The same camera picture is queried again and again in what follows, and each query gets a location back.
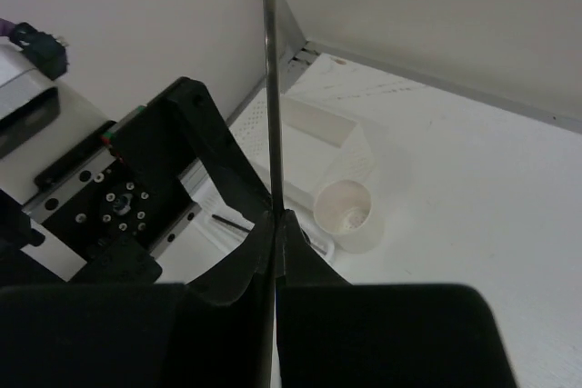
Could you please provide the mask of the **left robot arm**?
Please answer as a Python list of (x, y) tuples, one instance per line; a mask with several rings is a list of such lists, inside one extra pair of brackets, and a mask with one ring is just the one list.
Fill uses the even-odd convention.
[(203, 169), (223, 201), (248, 221), (271, 197), (206, 86), (181, 77), (147, 105), (89, 134), (35, 178), (27, 205), (1, 196), (1, 283), (51, 284), (57, 276), (25, 252), (51, 233), (80, 256), (78, 284), (151, 284), (156, 251), (196, 216), (186, 189)]

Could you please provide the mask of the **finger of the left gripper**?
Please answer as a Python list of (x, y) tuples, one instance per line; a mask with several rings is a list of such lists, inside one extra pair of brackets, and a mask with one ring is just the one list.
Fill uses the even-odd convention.
[(114, 240), (70, 280), (74, 284), (153, 284), (162, 274), (156, 259), (133, 237)]
[(219, 113), (206, 86), (180, 77), (164, 98), (171, 119), (201, 161), (226, 205), (273, 241), (272, 197)]

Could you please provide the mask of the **silver metal chopstick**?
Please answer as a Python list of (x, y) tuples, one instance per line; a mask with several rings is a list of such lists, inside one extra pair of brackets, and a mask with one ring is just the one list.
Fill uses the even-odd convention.
[(266, 102), (268, 120), (269, 171), (272, 195), (272, 216), (274, 230), (270, 250), (270, 300), (272, 321), (271, 361), (267, 372), (266, 386), (271, 387), (276, 378), (275, 369), (278, 366), (276, 357), (275, 327), (275, 272), (276, 272), (276, 235), (284, 214), (283, 196), (283, 157), (281, 139), (280, 89), (279, 89), (279, 58), (277, 51), (277, 14), (276, 0), (263, 0), (265, 54), (266, 54)]

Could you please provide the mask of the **cream cylindrical cup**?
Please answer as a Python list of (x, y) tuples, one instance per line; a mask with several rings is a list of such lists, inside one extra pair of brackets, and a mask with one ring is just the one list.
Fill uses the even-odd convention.
[(338, 180), (317, 195), (316, 224), (344, 251), (363, 254), (378, 246), (384, 234), (379, 203), (361, 183)]

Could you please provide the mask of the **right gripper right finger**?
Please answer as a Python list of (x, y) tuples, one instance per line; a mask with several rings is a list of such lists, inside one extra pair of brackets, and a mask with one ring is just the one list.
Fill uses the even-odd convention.
[(285, 387), (513, 387), (486, 300), (463, 284), (351, 284), (295, 213), (276, 231), (276, 345)]

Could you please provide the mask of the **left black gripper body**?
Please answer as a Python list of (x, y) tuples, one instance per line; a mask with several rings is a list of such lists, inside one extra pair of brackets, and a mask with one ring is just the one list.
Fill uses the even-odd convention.
[(165, 101), (101, 124), (33, 170), (23, 198), (1, 192), (2, 283), (60, 282), (26, 252), (48, 235), (80, 257), (81, 268), (122, 236), (133, 237), (156, 259), (195, 216), (181, 178), (196, 164)]

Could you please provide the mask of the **black thin chopstick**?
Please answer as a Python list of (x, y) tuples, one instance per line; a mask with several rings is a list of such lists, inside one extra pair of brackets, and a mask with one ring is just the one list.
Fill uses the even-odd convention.
[(229, 226), (229, 227), (231, 227), (233, 229), (237, 229), (237, 230), (239, 230), (241, 232), (245, 232), (245, 233), (250, 233), (251, 232), (251, 230), (248, 229), (247, 227), (244, 227), (241, 224), (237, 224), (235, 222), (232, 222), (232, 221), (230, 221), (230, 220), (228, 220), (228, 219), (226, 219), (226, 218), (224, 218), (224, 217), (222, 217), (220, 215), (212, 214), (211, 215), (211, 218), (214, 219), (215, 221), (223, 224), (223, 225)]

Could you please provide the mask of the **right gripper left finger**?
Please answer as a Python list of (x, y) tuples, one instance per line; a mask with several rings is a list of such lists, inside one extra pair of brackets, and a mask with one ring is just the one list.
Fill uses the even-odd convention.
[(266, 387), (271, 243), (188, 284), (1, 283), (4, 387)]

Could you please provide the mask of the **white perforated square box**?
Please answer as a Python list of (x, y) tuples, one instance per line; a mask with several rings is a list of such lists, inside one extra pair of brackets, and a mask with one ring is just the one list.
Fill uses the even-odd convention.
[[(284, 195), (311, 210), (318, 193), (338, 180), (364, 183), (375, 158), (361, 124), (296, 99), (280, 99)], [(230, 126), (246, 158), (271, 185), (266, 92)]]

